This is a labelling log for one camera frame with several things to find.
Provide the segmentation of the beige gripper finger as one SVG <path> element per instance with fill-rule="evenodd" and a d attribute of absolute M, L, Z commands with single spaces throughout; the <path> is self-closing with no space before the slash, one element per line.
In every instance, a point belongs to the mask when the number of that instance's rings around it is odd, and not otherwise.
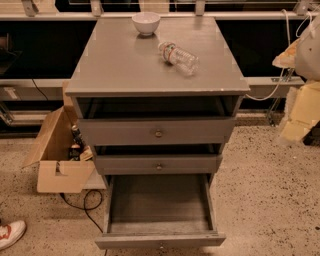
<path fill-rule="evenodd" d="M 291 87 L 286 96 L 277 141 L 282 145 L 301 143 L 319 122 L 320 82 L 308 81 L 299 89 Z"/>
<path fill-rule="evenodd" d="M 278 68 L 294 68 L 298 43 L 299 39 L 291 43 L 282 53 L 274 58 L 272 65 Z"/>

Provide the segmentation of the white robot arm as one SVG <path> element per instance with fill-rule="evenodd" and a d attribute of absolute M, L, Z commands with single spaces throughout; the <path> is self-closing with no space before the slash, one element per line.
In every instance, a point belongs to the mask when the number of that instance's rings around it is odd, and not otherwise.
<path fill-rule="evenodd" d="M 293 68 L 306 79 L 299 89 L 287 94 L 285 117 L 279 126 L 279 140 L 290 144 L 302 142 L 320 122 L 320 15 L 309 23 L 288 48 L 275 57 L 272 65 Z"/>

